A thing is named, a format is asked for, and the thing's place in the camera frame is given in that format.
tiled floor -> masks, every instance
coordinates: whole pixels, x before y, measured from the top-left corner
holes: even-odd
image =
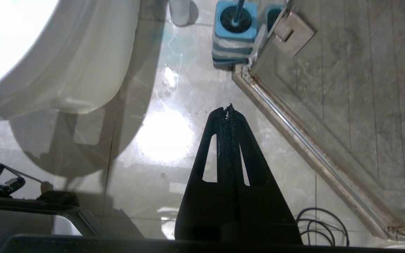
[[[195,0],[194,24],[175,27],[156,0],[142,1],[124,84],[101,109],[85,115],[46,109],[0,122],[0,162],[37,178],[13,196],[38,197],[47,181],[54,189],[77,192],[82,206],[114,234],[173,239],[207,117],[232,103],[248,120],[291,212],[327,208],[355,234],[353,245],[367,246],[374,238],[357,217],[232,82],[230,72],[212,67],[215,2]],[[215,160],[214,151],[209,154],[208,166]]]
[[[293,59],[275,50],[258,76],[405,221],[405,1],[312,0],[301,12],[315,36]]]

white cylindrical container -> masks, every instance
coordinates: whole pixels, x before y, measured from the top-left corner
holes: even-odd
[[[190,21],[190,0],[169,0],[173,23],[185,26]]]

toilet brush holder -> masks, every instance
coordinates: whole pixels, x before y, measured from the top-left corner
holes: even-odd
[[[212,58],[215,65],[247,63],[257,36],[257,5],[219,1],[215,10]]]

grout line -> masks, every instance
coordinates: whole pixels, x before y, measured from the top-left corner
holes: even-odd
[[[168,20],[168,19],[154,19],[154,18],[142,18],[139,17],[139,21],[152,21],[152,22],[157,22],[157,23],[164,23],[164,24],[173,24],[173,21]],[[191,27],[191,26],[200,26],[200,27],[213,27],[213,24],[206,24],[206,23],[194,23],[194,24],[188,24],[182,27],[178,28],[186,28],[186,27]]]
[[[321,111],[322,111],[322,119],[324,120],[324,70],[323,70],[323,21],[321,17],[323,16],[323,12],[321,8],[321,1],[320,1],[320,45],[321,45]]]
[[[346,49],[346,82],[347,82],[347,93],[348,93],[348,123],[349,123],[349,150],[351,151],[352,149],[352,133],[351,133],[351,101],[350,101],[350,91],[349,91],[349,57],[348,57],[348,35],[347,35],[347,23],[346,23],[346,4],[343,2],[343,24],[344,24],[344,30],[345,30],[345,49]]]
[[[393,2],[390,4],[390,16],[392,22],[392,37],[393,37],[393,59],[395,61],[395,75],[396,75],[396,83],[397,83],[397,91],[398,91],[398,106],[400,111],[400,126],[401,126],[401,145],[402,145],[402,161],[403,161],[403,169],[404,169],[404,189],[405,189],[405,155],[404,155],[404,139],[403,139],[403,129],[402,129],[402,113],[401,113],[401,97],[400,97],[400,88],[399,88],[399,75],[398,75],[398,64],[397,64],[397,53],[395,49],[395,22],[393,16]]]
[[[318,204],[317,204],[317,192],[316,192],[316,189],[317,189],[317,184],[316,184],[316,178],[318,177],[318,175],[317,175],[317,173],[315,173],[315,207],[316,208],[318,208]],[[315,209],[315,220],[319,220],[318,219],[318,215],[317,215],[317,211],[316,211],[316,209]],[[318,225],[317,225],[317,223],[315,223],[315,229],[316,230],[318,230]]]
[[[368,16],[368,48],[370,52],[370,66],[371,66],[371,88],[373,89],[373,110],[374,110],[374,139],[376,141],[376,167],[378,169],[379,180],[379,155],[378,155],[378,126],[376,120],[376,97],[374,91],[374,72],[373,72],[373,53],[371,52],[371,24],[370,24],[370,12],[367,1],[367,16]]]
[[[112,125],[112,137],[111,137],[111,140],[110,140],[109,160],[108,160],[108,163],[107,163],[107,172],[106,172],[106,183],[104,185],[103,211],[101,212],[101,216],[104,216],[104,210],[105,210],[105,207],[106,207],[106,195],[107,195],[107,186],[108,186],[108,181],[109,181],[109,170],[110,170],[111,165],[112,165],[112,163],[111,163],[111,161],[112,161],[112,149],[113,149],[113,146],[114,146],[115,123],[117,122],[117,112],[118,112],[118,103],[119,103],[118,95],[119,95],[119,92],[116,93],[115,101],[114,101],[115,102],[114,103],[114,106],[115,106],[114,123]]]

marble floor tile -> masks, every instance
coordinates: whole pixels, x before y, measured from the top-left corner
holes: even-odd
[[[315,205],[315,173],[230,73],[212,66],[211,33],[140,21],[117,106],[105,216],[175,220],[207,117],[229,103],[248,120],[291,211]]]
[[[315,235],[315,232],[310,232],[308,234],[303,234],[301,236],[302,239],[302,244],[307,245],[307,246],[315,246],[317,244],[317,236]]]
[[[316,181],[317,208],[326,209],[335,214],[345,225],[348,231],[365,232],[367,229],[353,213],[353,211],[343,202],[343,200],[329,187],[329,185],[317,175]],[[322,211],[317,211],[317,218],[333,226],[340,224],[331,215]]]
[[[215,20],[217,2],[218,0],[190,0],[190,21],[188,25],[212,25]],[[167,0],[142,0],[140,2],[139,17],[156,21],[172,21]]]
[[[0,162],[34,178],[25,177],[12,196],[67,190],[78,194],[82,207],[102,214],[113,125],[112,101],[83,115],[45,109],[0,122]],[[5,171],[0,182],[10,178]]]

